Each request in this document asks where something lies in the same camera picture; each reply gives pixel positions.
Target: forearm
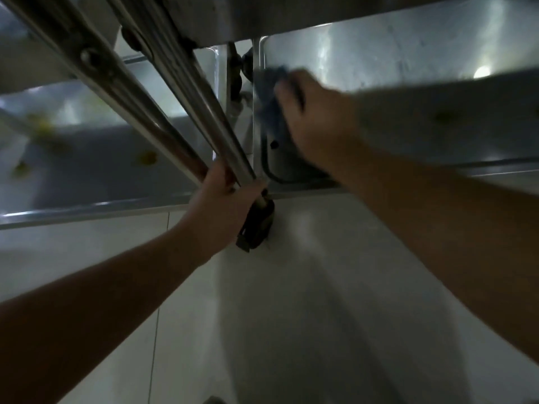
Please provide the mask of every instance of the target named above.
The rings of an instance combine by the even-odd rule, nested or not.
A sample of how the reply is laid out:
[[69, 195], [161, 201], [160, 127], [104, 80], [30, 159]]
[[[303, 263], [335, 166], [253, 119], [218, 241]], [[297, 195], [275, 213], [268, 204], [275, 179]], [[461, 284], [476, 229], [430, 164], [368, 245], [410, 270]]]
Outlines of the forearm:
[[333, 153], [328, 172], [475, 314], [539, 361], [539, 199], [357, 141]]
[[0, 305], [0, 396], [54, 403], [203, 261], [183, 227]]

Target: left hand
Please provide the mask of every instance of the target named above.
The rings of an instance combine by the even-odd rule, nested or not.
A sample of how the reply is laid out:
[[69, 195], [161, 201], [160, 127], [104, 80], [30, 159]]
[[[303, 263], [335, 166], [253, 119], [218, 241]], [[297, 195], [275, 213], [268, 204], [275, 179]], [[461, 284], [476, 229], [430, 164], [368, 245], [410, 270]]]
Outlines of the left hand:
[[191, 199], [187, 213], [174, 228], [187, 230], [200, 265], [234, 241], [251, 205], [266, 188], [260, 180], [237, 191], [233, 191], [233, 184], [225, 163], [217, 159]]

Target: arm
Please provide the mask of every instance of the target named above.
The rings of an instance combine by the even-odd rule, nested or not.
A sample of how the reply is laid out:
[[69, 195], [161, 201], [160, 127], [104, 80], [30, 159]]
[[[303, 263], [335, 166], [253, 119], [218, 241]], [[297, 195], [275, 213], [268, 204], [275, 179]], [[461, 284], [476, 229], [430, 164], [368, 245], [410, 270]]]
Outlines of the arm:
[[276, 88], [293, 140], [358, 196], [472, 312], [539, 361], [539, 198], [377, 152], [352, 99], [295, 73]]
[[0, 305], [3, 402], [55, 403], [239, 233], [264, 184], [231, 193], [217, 162], [179, 224]]

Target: pipe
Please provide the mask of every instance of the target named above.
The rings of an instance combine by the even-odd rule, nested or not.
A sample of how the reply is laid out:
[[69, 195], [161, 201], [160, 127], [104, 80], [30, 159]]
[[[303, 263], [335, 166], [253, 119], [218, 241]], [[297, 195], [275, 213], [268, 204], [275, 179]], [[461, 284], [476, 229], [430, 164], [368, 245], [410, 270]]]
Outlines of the pipe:
[[199, 185], [207, 166], [70, 0], [2, 0], [134, 129]]
[[[256, 175], [245, 152], [162, 0], [107, 1], [208, 143], [232, 169], [239, 185], [252, 182]], [[262, 197], [257, 203], [266, 205]]]

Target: hand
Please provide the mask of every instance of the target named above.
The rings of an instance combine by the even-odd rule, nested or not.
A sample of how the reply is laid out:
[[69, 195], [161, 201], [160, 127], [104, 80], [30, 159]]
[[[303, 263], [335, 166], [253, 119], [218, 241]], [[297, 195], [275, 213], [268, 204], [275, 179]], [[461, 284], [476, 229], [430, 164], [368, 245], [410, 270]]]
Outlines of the hand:
[[266, 188], [256, 180], [233, 191], [234, 178], [222, 160], [216, 160], [200, 190], [193, 196], [189, 209], [177, 227], [189, 237], [197, 265], [206, 263], [214, 254], [238, 236], [247, 213]]
[[305, 95], [302, 110], [289, 82], [281, 81], [275, 86], [290, 134], [306, 160], [327, 170], [335, 149], [357, 134], [354, 101], [346, 94], [322, 87], [305, 70], [292, 72], [290, 77]]

